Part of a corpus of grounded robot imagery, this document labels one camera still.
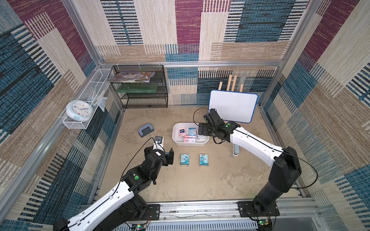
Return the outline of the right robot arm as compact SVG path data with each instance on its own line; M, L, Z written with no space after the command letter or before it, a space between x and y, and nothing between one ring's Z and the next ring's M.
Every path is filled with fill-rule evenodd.
M229 142L259 158L270 171L267 182L251 201L239 203L241 217L257 220L261 217L278 216L276 201L287 193L302 174L300 160L295 149L271 144L248 132L234 121L224 121L216 109L209 109L199 123L199 134L220 142Z

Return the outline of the teal cartoon tissue pack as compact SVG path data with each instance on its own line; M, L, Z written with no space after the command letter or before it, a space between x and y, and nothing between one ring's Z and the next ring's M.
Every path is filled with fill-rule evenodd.
M180 155L180 165L181 166L188 166L189 165L189 154L181 154Z
M200 166L208 166L209 165L208 154L200 154L199 155L199 165Z

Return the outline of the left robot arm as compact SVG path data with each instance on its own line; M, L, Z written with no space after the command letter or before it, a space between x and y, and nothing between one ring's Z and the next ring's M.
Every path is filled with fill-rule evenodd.
M145 148L142 164L124 174L114 188L102 198L70 219L60 218L55 231L111 231L134 219L143 219L147 203L140 192L156 184L162 166L173 164L174 151L166 153L159 144Z

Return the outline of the pink white tissue pack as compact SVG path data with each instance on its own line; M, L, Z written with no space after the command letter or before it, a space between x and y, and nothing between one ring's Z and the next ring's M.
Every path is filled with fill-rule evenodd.
M186 135L186 136L184 136L184 142L186 142L186 143L195 143L196 142L196 136Z

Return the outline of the blue striped tissue pack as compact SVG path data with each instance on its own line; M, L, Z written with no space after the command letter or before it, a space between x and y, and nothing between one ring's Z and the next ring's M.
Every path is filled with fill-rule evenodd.
M198 135L197 128L189 128L188 129L188 135L189 135L189 137L197 138L197 135Z

